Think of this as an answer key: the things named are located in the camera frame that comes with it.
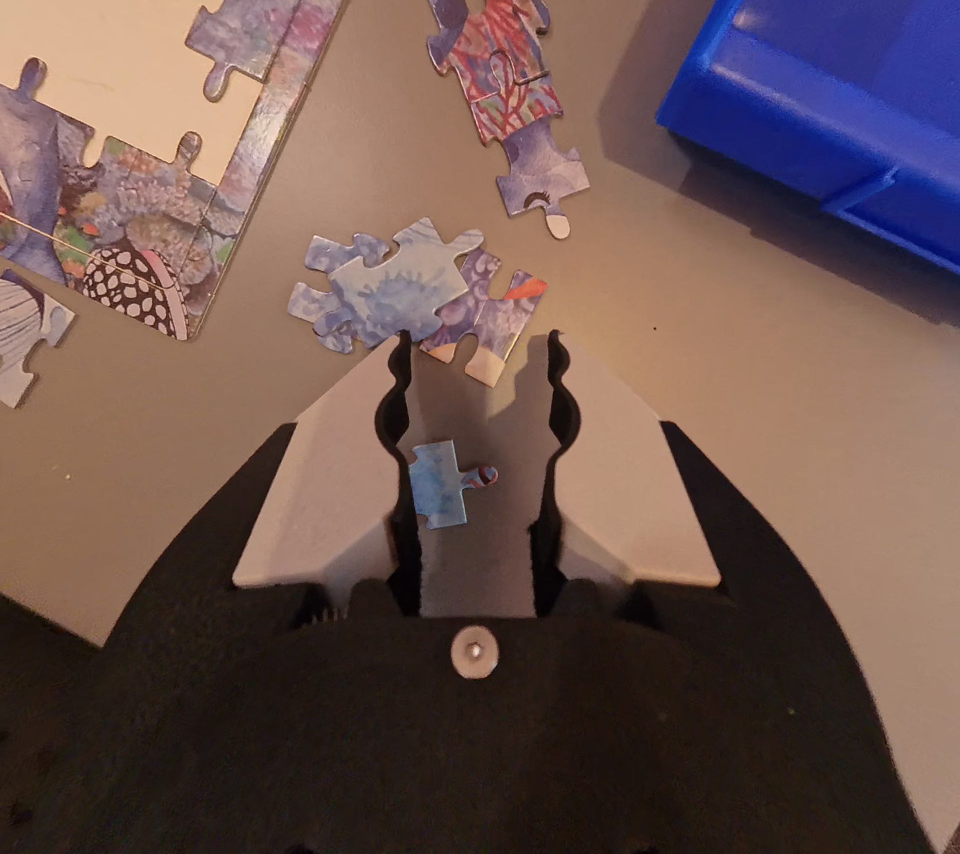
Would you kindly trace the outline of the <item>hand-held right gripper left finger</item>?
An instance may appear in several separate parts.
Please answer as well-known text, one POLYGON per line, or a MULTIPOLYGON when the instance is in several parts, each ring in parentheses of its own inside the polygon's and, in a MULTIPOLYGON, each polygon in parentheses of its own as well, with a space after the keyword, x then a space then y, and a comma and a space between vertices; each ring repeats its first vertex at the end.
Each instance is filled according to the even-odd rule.
POLYGON ((408 332, 389 337, 298 416, 235 586, 315 584, 345 608, 355 584, 378 580, 420 614, 423 551, 400 451, 411 353, 408 332))

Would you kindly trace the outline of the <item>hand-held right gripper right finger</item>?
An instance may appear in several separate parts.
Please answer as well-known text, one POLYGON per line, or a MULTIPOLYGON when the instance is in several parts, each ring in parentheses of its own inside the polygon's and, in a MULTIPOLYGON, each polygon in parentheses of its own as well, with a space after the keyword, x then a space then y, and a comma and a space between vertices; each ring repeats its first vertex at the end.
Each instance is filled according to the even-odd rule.
POLYGON ((549 457, 531 524, 534 612, 586 580, 619 608, 636 584, 714 589, 721 573, 671 452, 664 422, 567 332, 547 337, 549 457))

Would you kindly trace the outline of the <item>small blue puzzle piece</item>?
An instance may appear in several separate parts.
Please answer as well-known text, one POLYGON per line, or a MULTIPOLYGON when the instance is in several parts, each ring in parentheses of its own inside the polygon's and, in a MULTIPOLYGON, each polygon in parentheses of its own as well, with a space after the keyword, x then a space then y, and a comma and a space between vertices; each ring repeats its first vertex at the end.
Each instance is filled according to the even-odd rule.
POLYGON ((460 471, 451 439, 416 445, 412 452, 409 477, 415 513, 426 518, 429 530, 467 524, 464 491, 498 482, 498 470, 492 465, 460 471))

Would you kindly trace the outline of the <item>ocean jigsaw puzzle board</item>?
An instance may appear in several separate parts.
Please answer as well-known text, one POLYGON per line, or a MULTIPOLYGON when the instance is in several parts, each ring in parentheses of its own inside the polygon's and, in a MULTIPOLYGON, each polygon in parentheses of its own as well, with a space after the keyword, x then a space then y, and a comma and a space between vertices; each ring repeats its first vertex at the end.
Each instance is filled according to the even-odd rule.
POLYGON ((184 342, 347 0, 2 0, 2 257, 184 342))

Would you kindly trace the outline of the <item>pale blue purple puzzle piece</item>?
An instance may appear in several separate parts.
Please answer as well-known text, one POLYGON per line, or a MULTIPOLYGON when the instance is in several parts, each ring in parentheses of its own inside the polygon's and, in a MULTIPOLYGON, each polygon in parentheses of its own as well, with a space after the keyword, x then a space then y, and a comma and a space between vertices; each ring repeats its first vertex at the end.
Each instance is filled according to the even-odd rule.
MULTIPOLYGON (((323 236, 313 236, 304 265, 309 270, 329 274, 342 265, 361 258, 364 266, 371 269, 382 263, 389 251, 388 241, 364 233, 354 234, 351 245, 344 245, 323 236)), ((339 308, 340 301, 335 293, 321 292, 308 284, 298 282, 292 290, 287 313, 315 324, 324 314, 336 312, 339 308)), ((317 334, 317 339, 331 351, 349 354, 353 352, 354 341, 359 339, 359 335, 354 331, 352 321, 347 320, 333 332, 317 334)))

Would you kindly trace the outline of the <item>light blue puzzle piece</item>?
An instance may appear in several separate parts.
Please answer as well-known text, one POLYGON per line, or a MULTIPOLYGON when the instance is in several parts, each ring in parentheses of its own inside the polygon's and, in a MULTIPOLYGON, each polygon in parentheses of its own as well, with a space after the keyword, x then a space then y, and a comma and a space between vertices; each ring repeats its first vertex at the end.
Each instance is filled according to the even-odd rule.
POLYGON ((347 324, 366 348, 374 348, 402 331, 421 341, 441 327, 438 310, 469 288, 455 260, 479 248, 484 233, 470 229, 445 243, 432 220, 423 217, 393 239, 398 251, 377 266, 367 267, 357 257, 329 272, 339 305, 314 322, 317 336, 347 324))

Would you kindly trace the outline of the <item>purple puzzle piece orange patch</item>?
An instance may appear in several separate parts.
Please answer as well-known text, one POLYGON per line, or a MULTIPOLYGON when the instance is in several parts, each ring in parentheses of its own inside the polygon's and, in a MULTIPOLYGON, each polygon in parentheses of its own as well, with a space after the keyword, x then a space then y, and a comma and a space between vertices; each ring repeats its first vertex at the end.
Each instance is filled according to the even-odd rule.
POLYGON ((461 267, 466 293, 439 310, 440 328, 419 345, 421 352, 449 364, 462 338, 474 336, 477 347, 463 370, 489 388, 497 385, 511 352, 547 291, 545 281, 518 270, 504 296, 491 298, 490 282, 500 265, 498 257, 482 248, 471 251, 461 267))

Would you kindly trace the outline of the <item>white blue striped puzzle piece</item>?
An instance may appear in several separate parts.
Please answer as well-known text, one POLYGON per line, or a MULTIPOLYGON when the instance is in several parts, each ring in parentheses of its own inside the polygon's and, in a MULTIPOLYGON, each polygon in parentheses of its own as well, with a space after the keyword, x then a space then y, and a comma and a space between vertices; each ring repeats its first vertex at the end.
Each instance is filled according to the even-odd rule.
POLYGON ((1 402, 16 409, 36 376, 25 368, 29 355, 44 342, 56 347, 75 313, 23 280, 12 270, 1 275, 1 402))

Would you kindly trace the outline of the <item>joined pink coral puzzle pieces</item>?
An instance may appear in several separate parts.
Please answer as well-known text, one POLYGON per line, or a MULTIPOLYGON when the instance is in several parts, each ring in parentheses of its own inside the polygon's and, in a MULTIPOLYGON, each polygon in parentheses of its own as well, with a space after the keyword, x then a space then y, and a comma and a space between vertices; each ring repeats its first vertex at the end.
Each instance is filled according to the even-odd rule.
POLYGON ((483 145, 498 143, 509 171, 496 185, 509 217, 540 211, 553 238, 570 236, 563 199, 590 188, 576 148, 558 148, 551 122, 563 115, 541 38, 544 0, 428 0, 437 31, 426 39, 436 72, 455 73, 483 145))

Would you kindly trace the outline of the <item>blue plastic bin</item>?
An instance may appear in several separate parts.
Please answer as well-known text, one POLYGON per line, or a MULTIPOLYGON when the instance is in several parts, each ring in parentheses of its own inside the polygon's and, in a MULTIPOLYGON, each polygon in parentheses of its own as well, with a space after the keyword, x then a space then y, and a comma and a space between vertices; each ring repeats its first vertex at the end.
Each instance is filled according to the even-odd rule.
POLYGON ((715 0, 655 119, 959 269, 959 0, 715 0))

